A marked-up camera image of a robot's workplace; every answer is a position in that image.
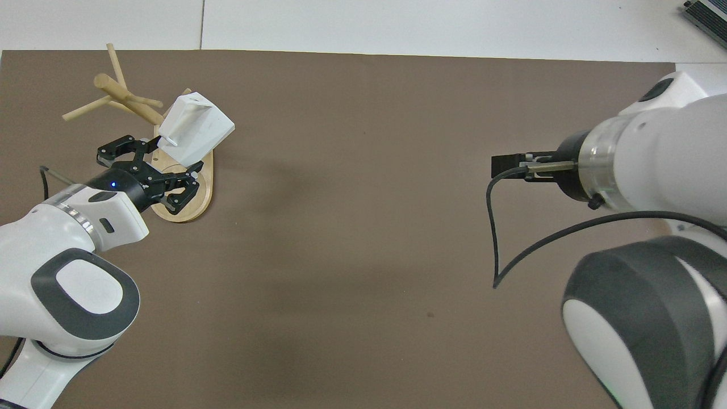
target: brown surface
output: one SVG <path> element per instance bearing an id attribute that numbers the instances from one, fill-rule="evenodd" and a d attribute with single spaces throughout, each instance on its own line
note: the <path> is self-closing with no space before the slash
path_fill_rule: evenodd
<path id="1" fill-rule="evenodd" d="M 142 293 L 136 323 L 56 408 L 613 408 L 572 347 L 560 299 L 586 253 L 650 237 L 568 237 L 490 289 L 489 158 L 555 148 L 671 64 L 127 52 L 133 92 L 192 86 L 237 130 L 215 149 L 197 221 L 152 212 L 105 257 Z M 103 107 L 106 51 L 3 52 L 0 223 L 40 201 L 38 165 L 83 181 L 143 120 Z M 52 181 L 52 191 L 60 185 Z M 555 187 L 495 189 L 502 253 L 600 215 Z M 0 356 L 9 350 L 4 339 Z"/>

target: wooden pole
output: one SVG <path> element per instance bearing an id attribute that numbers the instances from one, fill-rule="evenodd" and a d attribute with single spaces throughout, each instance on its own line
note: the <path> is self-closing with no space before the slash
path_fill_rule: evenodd
<path id="1" fill-rule="evenodd" d="M 113 48 L 113 44 L 106 44 L 108 49 L 108 56 L 111 57 L 111 65 L 113 65 L 113 72 L 116 74 L 116 80 L 119 84 L 126 89 L 126 81 L 124 81 L 124 74 L 121 72 L 121 64 L 119 64 L 119 57 L 116 57 L 116 50 Z"/>
<path id="2" fill-rule="evenodd" d="M 111 102 L 112 99 L 113 98 L 110 95 L 106 95 L 103 98 L 99 98 L 99 99 L 93 101 L 92 103 L 87 103 L 86 105 L 84 105 L 80 108 L 76 108 L 76 109 L 72 110 L 71 112 L 69 112 L 65 115 L 62 115 L 61 118 L 63 118 L 65 121 L 70 121 L 72 119 L 76 119 L 79 116 L 81 116 L 87 112 L 93 111 L 96 108 L 106 105 L 107 103 Z"/>
<path id="3" fill-rule="evenodd" d="M 93 78 L 93 85 L 109 94 L 113 97 L 113 99 L 126 106 L 128 109 L 134 111 L 135 114 L 141 116 L 146 122 L 149 122 L 152 125 L 159 125 L 163 122 L 164 117 L 160 115 L 159 112 L 154 111 L 150 106 L 127 100 L 127 97 L 133 94 L 123 88 L 118 82 L 114 81 L 108 75 L 96 75 L 96 77 Z"/>
<path id="4" fill-rule="evenodd" d="M 153 100 L 151 98 L 144 98 L 144 97 L 138 97 L 136 95 L 129 95 L 126 97 L 127 100 L 143 103 L 145 105 L 151 105 L 155 106 L 157 108 L 164 108 L 164 103 L 162 103 L 160 100 Z"/>

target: wooden mug tree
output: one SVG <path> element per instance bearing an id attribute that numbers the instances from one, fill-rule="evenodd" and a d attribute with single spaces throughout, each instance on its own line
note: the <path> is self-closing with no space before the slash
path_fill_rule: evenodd
<path id="1" fill-rule="evenodd" d="M 124 75 L 121 72 L 121 65 L 119 64 L 119 58 L 116 56 L 116 51 L 113 48 L 113 44 L 106 44 L 108 48 L 108 54 L 111 57 L 111 65 L 116 75 L 116 80 L 106 74 L 98 74 L 93 80 L 94 86 L 99 90 L 102 90 L 107 95 L 103 98 L 99 98 L 91 103 L 74 109 L 73 111 L 65 114 L 62 118 L 66 121 L 78 118 L 79 116 L 93 111 L 96 108 L 100 108 L 104 105 L 113 106 L 114 108 L 122 109 L 126 112 L 141 116 L 146 122 L 153 125 L 154 131 L 153 136 L 156 138 L 159 135 L 159 126 L 166 118 L 169 113 L 167 110 L 164 114 L 160 114 L 152 106 L 157 108 L 163 108 L 164 104 L 159 100 L 153 100 L 150 98 L 144 98 L 132 94 L 126 88 L 126 81 Z M 182 95 L 186 95 L 192 92 L 189 88 L 182 92 Z M 172 159 L 161 149 L 156 149 L 152 153 L 152 165 L 160 172 L 184 172 L 186 169 L 179 164 L 177 161 Z M 202 171 L 197 176 L 199 183 L 199 190 L 197 195 L 187 203 L 184 209 L 177 215 L 169 214 L 163 204 L 158 203 L 153 205 L 151 208 L 159 217 L 167 221 L 175 223 L 184 223 L 192 221 L 200 216 L 209 206 L 212 200 L 212 181 L 214 176 L 214 160 L 212 152 L 210 151 L 203 159 L 204 166 Z"/>

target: white plastic casing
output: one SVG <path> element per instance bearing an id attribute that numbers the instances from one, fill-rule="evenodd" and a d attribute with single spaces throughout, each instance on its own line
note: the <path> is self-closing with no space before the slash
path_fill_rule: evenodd
<path id="1" fill-rule="evenodd" d="M 202 160 L 235 129 L 218 108 L 193 92 L 177 98 L 159 127 L 158 147 L 184 167 Z"/>
<path id="2" fill-rule="evenodd" d="M 93 199 L 98 195 L 111 194 L 113 196 L 104 200 Z M 141 214 L 123 191 L 106 192 L 84 185 L 72 185 L 46 203 L 70 208 L 85 217 L 92 224 L 89 233 L 99 253 L 138 242 L 149 234 Z"/>
<path id="3" fill-rule="evenodd" d="M 671 87 L 683 98 L 667 90 L 591 131 L 579 156 L 581 182 L 612 210 L 667 210 L 727 226 L 727 95 L 699 99 L 706 94 L 686 74 Z"/>
<path id="4" fill-rule="evenodd" d="M 628 347 L 598 311 L 567 300 L 563 322 L 578 352 L 624 409 L 654 408 Z"/>
<path id="5" fill-rule="evenodd" d="M 38 204 L 24 218 L 0 226 L 2 335 L 39 340 L 54 352 L 68 356 L 93 354 L 119 337 L 120 334 L 89 340 L 71 335 L 45 309 L 33 291 L 33 274 L 48 260 L 70 248 L 93 252 L 94 244 L 81 224 L 50 204 Z M 93 287 L 84 289 L 87 292 L 95 290 Z M 78 291 L 76 297 L 84 298 Z M 102 307 L 98 304 L 90 308 Z"/>

